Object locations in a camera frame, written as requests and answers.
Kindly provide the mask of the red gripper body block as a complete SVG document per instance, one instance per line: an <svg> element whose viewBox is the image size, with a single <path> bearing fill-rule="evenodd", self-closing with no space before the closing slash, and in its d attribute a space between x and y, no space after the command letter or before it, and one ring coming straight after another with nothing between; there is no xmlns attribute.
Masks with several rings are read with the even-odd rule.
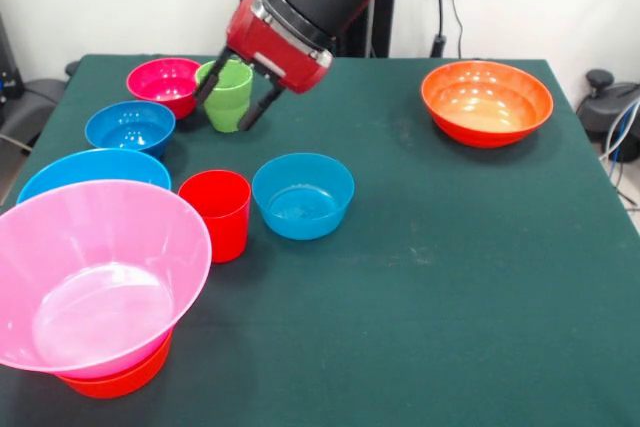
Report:
<svg viewBox="0 0 640 427"><path fill-rule="evenodd" d="M226 45L249 63L275 76L286 89L302 94L327 74L332 54L305 44L277 20L263 0L241 0L227 27Z"/></svg>

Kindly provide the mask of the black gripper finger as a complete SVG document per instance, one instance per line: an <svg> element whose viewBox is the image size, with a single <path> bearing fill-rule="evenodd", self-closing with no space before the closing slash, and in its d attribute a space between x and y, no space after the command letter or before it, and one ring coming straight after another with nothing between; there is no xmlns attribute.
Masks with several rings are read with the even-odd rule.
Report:
<svg viewBox="0 0 640 427"><path fill-rule="evenodd" d="M239 131L249 131L254 124L262 117L273 102L275 102L284 92L284 88L275 85L261 97L255 104L251 105L238 122Z"/></svg>
<svg viewBox="0 0 640 427"><path fill-rule="evenodd" d="M196 89L193 97L197 107L204 105L209 95L219 83L220 73L233 54L233 50L225 46L219 55L209 62L209 66L201 76L196 78Z"/></svg>

